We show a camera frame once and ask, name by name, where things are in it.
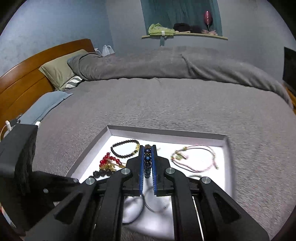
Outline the black television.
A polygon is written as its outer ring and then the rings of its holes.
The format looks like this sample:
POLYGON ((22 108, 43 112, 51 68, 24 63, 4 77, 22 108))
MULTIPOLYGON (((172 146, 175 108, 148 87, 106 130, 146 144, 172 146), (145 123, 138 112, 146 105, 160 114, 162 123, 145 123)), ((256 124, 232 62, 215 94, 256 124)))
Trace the black television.
POLYGON ((295 90, 296 82, 296 51, 284 47, 283 81, 295 90))

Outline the white charger plug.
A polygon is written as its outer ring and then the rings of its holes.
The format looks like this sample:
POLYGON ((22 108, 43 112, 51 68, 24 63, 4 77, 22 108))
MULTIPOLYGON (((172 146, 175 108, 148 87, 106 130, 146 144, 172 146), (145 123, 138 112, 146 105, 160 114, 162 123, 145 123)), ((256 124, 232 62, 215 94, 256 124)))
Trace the white charger plug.
POLYGON ((5 123, 6 123, 7 130, 10 132, 12 130, 10 122, 7 120, 7 121, 5 121, 5 123))

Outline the silver wire bangle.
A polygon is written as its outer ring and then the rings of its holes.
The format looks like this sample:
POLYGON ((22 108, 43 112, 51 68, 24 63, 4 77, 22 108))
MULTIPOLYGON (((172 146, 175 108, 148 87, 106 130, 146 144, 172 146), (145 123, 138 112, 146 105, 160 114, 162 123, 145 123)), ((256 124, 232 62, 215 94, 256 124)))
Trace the silver wire bangle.
POLYGON ((153 213, 162 213, 169 208, 171 203, 170 196, 158 197, 152 190, 145 192, 144 204, 153 213))

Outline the grey duvet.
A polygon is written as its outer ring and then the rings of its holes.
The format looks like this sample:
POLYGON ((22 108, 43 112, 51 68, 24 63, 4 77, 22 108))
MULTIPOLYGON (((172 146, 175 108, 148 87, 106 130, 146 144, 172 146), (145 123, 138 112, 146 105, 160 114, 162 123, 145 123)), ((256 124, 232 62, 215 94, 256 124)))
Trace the grey duvet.
POLYGON ((160 47, 124 57, 101 57, 96 53, 86 53, 71 57, 67 64, 74 74, 86 81, 120 78, 201 79, 271 91, 292 106, 287 91, 272 76, 249 63, 228 58, 214 49, 160 47))

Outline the black cloth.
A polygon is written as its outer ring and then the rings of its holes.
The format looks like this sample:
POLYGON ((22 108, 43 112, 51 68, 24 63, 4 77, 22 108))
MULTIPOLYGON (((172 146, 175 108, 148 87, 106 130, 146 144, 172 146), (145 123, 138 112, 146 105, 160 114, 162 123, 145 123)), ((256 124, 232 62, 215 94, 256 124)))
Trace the black cloth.
POLYGON ((191 26, 186 23, 176 23, 176 24, 174 24, 173 29, 175 31, 179 31, 179 32, 190 31, 191 33, 198 33, 198 34, 200 34, 202 32, 202 29, 200 26, 198 26, 198 25, 191 26))

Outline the olive green pillow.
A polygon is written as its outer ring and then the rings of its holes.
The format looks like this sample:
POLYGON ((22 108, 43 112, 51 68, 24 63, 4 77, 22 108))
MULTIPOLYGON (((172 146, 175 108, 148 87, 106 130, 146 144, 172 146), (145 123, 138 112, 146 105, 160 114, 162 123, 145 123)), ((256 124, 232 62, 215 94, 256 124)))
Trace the olive green pillow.
POLYGON ((66 82, 74 76, 74 73, 67 64, 67 61, 72 57, 83 54, 87 54, 87 51, 84 49, 63 55, 54 60, 46 62, 39 68, 39 71, 47 77, 56 90, 63 91, 65 89, 64 86, 66 82))

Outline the pink balloon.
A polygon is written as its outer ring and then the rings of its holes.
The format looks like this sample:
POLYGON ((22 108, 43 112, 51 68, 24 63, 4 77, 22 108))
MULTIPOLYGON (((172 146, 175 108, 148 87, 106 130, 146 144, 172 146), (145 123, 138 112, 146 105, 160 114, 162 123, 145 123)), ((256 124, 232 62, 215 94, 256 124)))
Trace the pink balloon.
POLYGON ((204 23, 209 28, 212 25, 213 18, 210 11, 205 11, 204 13, 204 23))

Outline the striped pillow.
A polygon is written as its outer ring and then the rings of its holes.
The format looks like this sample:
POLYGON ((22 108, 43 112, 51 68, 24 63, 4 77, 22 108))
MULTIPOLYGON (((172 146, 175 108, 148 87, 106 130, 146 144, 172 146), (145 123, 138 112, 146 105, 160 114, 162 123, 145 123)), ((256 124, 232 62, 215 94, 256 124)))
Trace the striped pillow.
POLYGON ((73 76, 71 79, 69 79, 65 85, 64 85, 64 89, 72 89, 77 87, 81 82, 82 82, 82 78, 80 76, 73 76))

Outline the blue-grey blanket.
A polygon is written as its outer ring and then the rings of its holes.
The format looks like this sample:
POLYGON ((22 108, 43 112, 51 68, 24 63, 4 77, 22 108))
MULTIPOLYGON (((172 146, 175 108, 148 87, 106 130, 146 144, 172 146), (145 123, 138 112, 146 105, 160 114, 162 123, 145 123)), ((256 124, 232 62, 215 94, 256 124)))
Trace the blue-grey blanket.
POLYGON ((20 118, 20 124, 34 125, 72 93, 53 91, 42 95, 20 118))

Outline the teal curtain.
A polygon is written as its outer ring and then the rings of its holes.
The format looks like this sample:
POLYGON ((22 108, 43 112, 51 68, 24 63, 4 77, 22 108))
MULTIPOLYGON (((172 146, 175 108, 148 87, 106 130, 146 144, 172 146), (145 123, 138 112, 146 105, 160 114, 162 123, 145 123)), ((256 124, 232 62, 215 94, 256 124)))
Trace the teal curtain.
POLYGON ((209 0, 145 0, 141 1, 145 28, 159 23, 163 27, 172 29, 174 24, 187 24, 207 29, 204 14, 208 11, 212 16, 210 30, 215 30, 222 36, 222 23, 217 1, 209 0))

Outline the silver ring bangle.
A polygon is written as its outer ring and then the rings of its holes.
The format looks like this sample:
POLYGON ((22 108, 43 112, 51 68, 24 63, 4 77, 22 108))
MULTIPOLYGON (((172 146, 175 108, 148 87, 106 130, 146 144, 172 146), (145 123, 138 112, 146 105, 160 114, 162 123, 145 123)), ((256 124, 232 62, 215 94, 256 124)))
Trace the silver ring bangle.
POLYGON ((135 222, 144 210, 144 199, 142 196, 126 197, 123 204, 122 224, 129 225, 135 222))

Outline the wooden headboard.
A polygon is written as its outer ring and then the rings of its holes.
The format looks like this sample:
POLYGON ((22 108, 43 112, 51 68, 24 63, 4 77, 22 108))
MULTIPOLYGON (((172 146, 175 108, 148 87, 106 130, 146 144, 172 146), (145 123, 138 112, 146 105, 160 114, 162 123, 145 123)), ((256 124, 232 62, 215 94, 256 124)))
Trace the wooden headboard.
POLYGON ((6 121, 24 114, 43 94, 54 91, 54 86, 39 71, 40 66, 80 49, 93 52, 91 40, 80 39, 46 49, 1 76, 1 135, 7 130, 6 121))

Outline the wooden tv stand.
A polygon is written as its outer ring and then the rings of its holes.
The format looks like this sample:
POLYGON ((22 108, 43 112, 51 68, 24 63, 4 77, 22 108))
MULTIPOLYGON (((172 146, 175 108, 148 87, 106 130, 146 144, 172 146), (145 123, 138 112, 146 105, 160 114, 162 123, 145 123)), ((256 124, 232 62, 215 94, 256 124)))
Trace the wooden tv stand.
POLYGON ((286 91, 287 91, 287 93, 288 93, 291 101, 292 101, 292 104, 293 104, 293 112, 296 114, 296 97, 295 97, 295 95, 287 87, 285 87, 285 88, 286 88, 286 91))

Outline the wooden window sill shelf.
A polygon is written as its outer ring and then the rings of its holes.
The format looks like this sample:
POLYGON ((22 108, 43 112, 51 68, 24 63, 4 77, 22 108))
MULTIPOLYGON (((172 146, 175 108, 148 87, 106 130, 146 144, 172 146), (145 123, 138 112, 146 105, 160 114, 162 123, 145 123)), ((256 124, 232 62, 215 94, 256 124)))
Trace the wooden window sill shelf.
POLYGON ((147 39, 147 38, 152 38, 152 37, 175 37, 175 36, 198 36, 198 37, 206 37, 206 38, 214 38, 214 39, 221 39, 221 40, 226 40, 228 41, 227 37, 219 36, 219 35, 210 35, 210 34, 201 34, 201 33, 175 33, 174 35, 144 35, 141 37, 141 39, 147 39))

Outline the green cloth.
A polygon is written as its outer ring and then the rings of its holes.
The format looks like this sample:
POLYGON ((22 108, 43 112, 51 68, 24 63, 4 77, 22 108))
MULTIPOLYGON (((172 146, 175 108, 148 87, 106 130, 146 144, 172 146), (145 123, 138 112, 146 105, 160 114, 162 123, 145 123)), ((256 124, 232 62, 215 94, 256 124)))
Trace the green cloth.
POLYGON ((148 34, 150 36, 173 36, 175 34, 174 29, 163 27, 160 23, 151 24, 148 28, 148 34))

